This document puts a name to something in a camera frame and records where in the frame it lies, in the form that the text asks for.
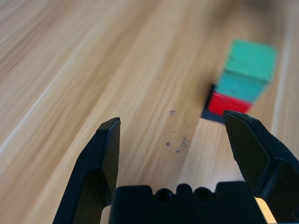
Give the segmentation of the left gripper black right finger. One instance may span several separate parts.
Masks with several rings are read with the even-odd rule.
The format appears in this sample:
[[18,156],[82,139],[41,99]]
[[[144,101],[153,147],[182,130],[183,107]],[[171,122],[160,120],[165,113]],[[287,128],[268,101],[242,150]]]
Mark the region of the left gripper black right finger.
[[279,223],[299,221],[299,161],[257,119],[223,114],[234,160],[254,197],[263,199]]

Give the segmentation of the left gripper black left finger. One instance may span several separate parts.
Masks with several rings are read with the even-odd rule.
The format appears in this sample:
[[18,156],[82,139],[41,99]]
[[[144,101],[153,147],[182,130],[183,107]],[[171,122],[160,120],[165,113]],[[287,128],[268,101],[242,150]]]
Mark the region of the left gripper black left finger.
[[118,117],[102,123],[79,154],[53,223],[100,223],[116,187],[120,126]]

